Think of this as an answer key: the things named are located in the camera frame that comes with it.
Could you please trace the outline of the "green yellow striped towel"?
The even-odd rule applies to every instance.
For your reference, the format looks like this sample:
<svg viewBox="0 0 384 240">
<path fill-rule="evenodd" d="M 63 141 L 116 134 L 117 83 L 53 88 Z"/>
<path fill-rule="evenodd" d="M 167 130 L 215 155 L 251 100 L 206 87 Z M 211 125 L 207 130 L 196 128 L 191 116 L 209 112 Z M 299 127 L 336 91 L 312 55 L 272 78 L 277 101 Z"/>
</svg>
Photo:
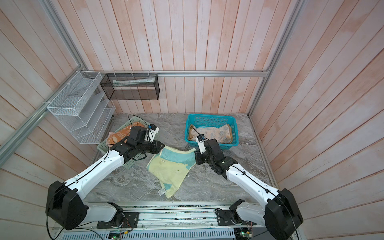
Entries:
<svg viewBox="0 0 384 240">
<path fill-rule="evenodd" d="M 195 151 L 195 148 L 180 151 L 165 146 L 152 157 L 147 164 L 147 170 L 160 181 L 159 195 L 169 199 L 179 190 L 187 174 L 196 164 Z"/>
</svg>

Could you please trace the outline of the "orange paw print towel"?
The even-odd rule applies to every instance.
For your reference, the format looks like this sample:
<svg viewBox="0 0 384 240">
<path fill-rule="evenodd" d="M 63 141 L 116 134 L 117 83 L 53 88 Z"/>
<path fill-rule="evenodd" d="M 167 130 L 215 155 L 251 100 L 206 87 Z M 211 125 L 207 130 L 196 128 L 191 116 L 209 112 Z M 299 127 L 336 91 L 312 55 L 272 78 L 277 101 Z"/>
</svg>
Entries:
<svg viewBox="0 0 384 240">
<path fill-rule="evenodd" d="M 231 144 L 234 140 L 232 128 L 230 125 L 223 125 L 222 127 L 200 127 L 190 125 L 187 140 L 195 141 L 198 134 L 203 134 L 208 139 L 216 139 L 221 144 Z"/>
</svg>

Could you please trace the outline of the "teal plastic basket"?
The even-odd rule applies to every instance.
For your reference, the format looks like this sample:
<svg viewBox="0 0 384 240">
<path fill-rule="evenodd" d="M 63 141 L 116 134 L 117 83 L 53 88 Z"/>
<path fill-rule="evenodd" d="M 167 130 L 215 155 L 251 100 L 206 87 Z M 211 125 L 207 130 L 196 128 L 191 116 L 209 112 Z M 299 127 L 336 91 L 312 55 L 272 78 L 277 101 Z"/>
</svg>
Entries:
<svg viewBox="0 0 384 240">
<path fill-rule="evenodd" d="M 193 140 L 188 140 L 188 135 L 190 133 L 190 126 L 194 127 L 222 127 L 228 124 L 231 128 L 231 134 L 233 136 L 233 141 L 230 144 L 222 144 L 219 143 L 222 150 L 229 150 L 232 147 L 236 147 L 239 145 L 239 134 L 238 134 L 238 126 L 236 119 L 231 116 L 222 116 L 222 115 L 207 115 L 207 114 L 189 114 L 186 127 L 185 127 L 185 141 L 192 147 L 197 147 L 198 143 Z"/>
</svg>

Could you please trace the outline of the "pink orange patterned towel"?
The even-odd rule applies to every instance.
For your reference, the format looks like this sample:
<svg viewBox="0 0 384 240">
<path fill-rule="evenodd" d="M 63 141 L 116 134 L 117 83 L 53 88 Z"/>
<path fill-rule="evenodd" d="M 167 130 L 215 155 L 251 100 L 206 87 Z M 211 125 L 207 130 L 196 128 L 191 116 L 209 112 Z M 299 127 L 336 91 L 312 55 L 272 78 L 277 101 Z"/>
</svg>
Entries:
<svg viewBox="0 0 384 240">
<path fill-rule="evenodd" d="M 133 122 L 133 126 L 139 126 L 144 127 L 144 125 L 140 122 Z M 132 124 L 128 122 L 128 125 L 126 127 L 123 127 L 121 130 L 114 132 L 110 132 L 109 136 L 107 138 L 107 146 L 108 148 L 111 148 L 114 144 L 121 141 L 123 138 L 125 138 L 127 135 L 130 134 L 132 128 Z"/>
</svg>

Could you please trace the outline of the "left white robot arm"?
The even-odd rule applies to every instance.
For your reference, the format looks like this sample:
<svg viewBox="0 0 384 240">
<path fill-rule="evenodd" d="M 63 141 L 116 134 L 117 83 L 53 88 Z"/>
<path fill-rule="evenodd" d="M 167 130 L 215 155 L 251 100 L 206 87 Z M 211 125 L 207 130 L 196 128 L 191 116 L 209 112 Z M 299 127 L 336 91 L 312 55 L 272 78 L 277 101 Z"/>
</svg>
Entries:
<svg viewBox="0 0 384 240">
<path fill-rule="evenodd" d="M 85 201 L 90 191 L 115 169 L 137 155 L 157 154 L 165 145 L 154 139 L 159 128 L 153 124 L 134 126 L 129 135 L 112 145 L 98 161 L 78 175 L 61 183 L 55 181 L 48 190 L 46 217 L 65 230 L 73 230 L 87 222 L 105 222 L 112 228 L 124 224 L 123 209 L 115 203 L 91 204 Z"/>
</svg>

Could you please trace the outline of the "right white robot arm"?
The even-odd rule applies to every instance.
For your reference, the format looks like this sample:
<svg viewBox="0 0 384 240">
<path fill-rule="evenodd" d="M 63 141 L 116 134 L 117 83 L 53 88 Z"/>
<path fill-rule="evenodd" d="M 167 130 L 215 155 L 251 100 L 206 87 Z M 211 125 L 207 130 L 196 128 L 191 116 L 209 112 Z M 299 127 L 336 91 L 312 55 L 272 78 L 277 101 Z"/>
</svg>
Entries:
<svg viewBox="0 0 384 240">
<path fill-rule="evenodd" d="M 219 225 L 252 223 L 263 226 L 276 240 L 287 240 L 297 232 L 303 217 L 293 194 L 259 180 L 235 159 L 226 157 L 215 139 L 196 137 L 199 150 L 197 165 L 207 163 L 218 175 L 237 184 L 256 201 L 257 205 L 237 200 L 228 210 L 216 209 Z"/>
</svg>

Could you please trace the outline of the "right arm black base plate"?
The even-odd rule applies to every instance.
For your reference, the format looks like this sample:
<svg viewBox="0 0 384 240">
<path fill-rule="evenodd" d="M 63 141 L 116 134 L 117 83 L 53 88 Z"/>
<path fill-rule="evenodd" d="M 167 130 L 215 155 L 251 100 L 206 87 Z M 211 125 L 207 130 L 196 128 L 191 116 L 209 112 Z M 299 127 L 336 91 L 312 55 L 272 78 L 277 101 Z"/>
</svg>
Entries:
<svg viewBox="0 0 384 240">
<path fill-rule="evenodd" d="M 214 212 L 217 216 L 219 226 L 250 226 L 255 224 L 250 221 L 241 220 L 240 217 L 231 210 L 215 209 Z"/>
</svg>

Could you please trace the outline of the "black mesh wall basket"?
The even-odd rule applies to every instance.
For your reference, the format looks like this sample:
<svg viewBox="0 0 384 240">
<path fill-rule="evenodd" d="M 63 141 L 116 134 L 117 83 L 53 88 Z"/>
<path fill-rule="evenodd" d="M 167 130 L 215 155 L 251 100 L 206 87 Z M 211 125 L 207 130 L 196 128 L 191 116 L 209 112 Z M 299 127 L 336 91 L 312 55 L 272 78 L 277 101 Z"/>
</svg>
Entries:
<svg viewBox="0 0 384 240">
<path fill-rule="evenodd" d="M 160 86 L 156 74 L 105 74 L 101 87 L 109 100 L 158 100 Z"/>
</svg>

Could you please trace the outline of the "aluminium mounting rail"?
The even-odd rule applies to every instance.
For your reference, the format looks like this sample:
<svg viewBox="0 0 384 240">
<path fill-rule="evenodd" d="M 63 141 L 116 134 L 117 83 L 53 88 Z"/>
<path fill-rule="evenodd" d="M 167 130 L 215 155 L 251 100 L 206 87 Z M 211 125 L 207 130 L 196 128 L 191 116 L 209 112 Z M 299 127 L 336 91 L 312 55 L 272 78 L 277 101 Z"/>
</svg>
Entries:
<svg viewBox="0 0 384 240">
<path fill-rule="evenodd" d="M 56 240 L 272 240 L 266 227 L 230 218 L 228 202 L 120 203 L 125 219 L 119 228 L 88 221 L 73 230 L 55 225 Z"/>
</svg>

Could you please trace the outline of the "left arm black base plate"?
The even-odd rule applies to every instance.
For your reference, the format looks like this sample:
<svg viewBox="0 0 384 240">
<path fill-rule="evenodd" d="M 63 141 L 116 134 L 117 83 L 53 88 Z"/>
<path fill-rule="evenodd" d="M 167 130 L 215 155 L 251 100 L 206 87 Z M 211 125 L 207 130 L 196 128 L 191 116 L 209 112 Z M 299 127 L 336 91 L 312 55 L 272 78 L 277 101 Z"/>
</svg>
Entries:
<svg viewBox="0 0 384 240">
<path fill-rule="evenodd" d="M 97 223 L 97 229 L 135 229 L 138 226 L 139 216 L 139 212 L 117 213 L 117 216 L 113 217 L 109 222 L 99 221 Z"/>
</svg>

